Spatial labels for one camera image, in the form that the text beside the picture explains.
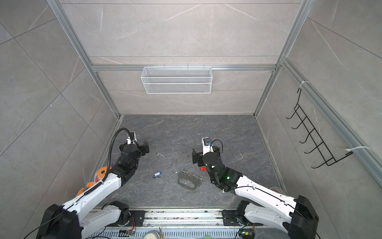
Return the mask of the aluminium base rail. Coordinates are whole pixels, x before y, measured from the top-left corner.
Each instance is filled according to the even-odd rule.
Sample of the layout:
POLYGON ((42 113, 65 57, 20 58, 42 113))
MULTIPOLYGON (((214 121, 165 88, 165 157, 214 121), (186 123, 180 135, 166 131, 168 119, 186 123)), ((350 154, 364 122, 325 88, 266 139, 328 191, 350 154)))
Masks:
POLYGON ((67 208, 78 218, 81 238, 91 235, 97 230, 116 224, 120 227, 134 225, 136 227, 162 226, 269 226, 284 232, 289 231, 295 209, 287 205, 285 210, 274 211, 252 203, 243 204, 235 211, 216 209, 150 209, 132 211, 128 207, 118 208, 109 204, 93 213, 91 210, 67 208))

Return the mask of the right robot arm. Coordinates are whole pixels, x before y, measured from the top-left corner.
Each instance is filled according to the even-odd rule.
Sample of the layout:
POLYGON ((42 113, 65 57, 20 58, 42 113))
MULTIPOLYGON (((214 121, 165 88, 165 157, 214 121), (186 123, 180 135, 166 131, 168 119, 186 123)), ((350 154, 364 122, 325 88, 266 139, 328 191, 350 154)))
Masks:
POLYGON ((254 182, 226 167, 220 152, 210 146, 202 152, 193 150, 192 160, 206 168, 211 183, 222 192, 244 198, 235 211, 235 218, 242 225, 263 224, 287 233, 291 239, 318 238, 319 216, 306 197, 287 196, 254 182))

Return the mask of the blue key tag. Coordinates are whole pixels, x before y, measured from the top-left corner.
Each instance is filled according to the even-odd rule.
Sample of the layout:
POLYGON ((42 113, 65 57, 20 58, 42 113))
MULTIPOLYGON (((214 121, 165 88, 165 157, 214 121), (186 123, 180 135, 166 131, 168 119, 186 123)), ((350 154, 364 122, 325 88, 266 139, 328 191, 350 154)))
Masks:
POLYGON ((159 178, 161 176, 162 176, 162 172, 160 171, 153 174, 153 178, 159 178))

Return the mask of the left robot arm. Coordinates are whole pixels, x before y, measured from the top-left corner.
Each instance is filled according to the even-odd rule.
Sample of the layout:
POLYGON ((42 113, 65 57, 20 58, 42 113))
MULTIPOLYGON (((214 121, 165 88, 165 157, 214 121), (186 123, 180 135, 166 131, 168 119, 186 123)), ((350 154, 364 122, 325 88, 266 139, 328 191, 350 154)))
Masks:
POLYGON ((123 186, 138 168, 140 157, 149 153, 149 145, 133 142, 120 145, 120 158, 109 174, 74 199, 59 206, 53 204, 44 213, 38 239, 85 239, 110 224, 125 226, 131 222, 128 205, 113 201, 96 213, 92 209, 109 194, 123 186))

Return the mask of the orange plush shark toy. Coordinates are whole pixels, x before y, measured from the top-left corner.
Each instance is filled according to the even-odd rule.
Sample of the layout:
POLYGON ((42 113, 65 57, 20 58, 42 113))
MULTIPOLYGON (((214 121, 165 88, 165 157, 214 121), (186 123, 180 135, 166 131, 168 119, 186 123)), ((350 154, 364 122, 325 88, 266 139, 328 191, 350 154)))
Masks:
POLYGON ((93 181, 89 182, 84 188, 82 188, 76 196, 83 194, 86 190, 90 189, 97 183, 99 183, 105 177, 107 166, 100 168, 94 175, 93 181))

